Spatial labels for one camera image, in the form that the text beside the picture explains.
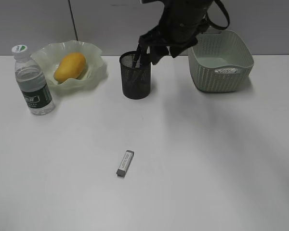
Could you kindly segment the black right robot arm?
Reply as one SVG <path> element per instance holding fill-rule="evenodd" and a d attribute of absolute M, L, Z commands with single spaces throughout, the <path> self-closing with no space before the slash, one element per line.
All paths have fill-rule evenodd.
<path fill-rule="evenodd" d="M 204 17 L 213 1 L 163 0 L 162 3 L 164 9 L 158 24 L 139 37 L 132 67 L 147 51 L 153 65 L 164 56 L 179 56 L 196 45 L 196 35 L 208 28 Z"/>

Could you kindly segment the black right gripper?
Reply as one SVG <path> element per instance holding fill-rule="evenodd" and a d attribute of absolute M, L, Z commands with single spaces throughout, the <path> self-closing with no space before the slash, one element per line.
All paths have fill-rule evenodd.
<path fill-rule="evenodd" d="M 139 37 L 134 56 L 134 66 L 156 65 L 164 56 L 177 57 L 197 43 L 196 27 L 157 25 Z"/>

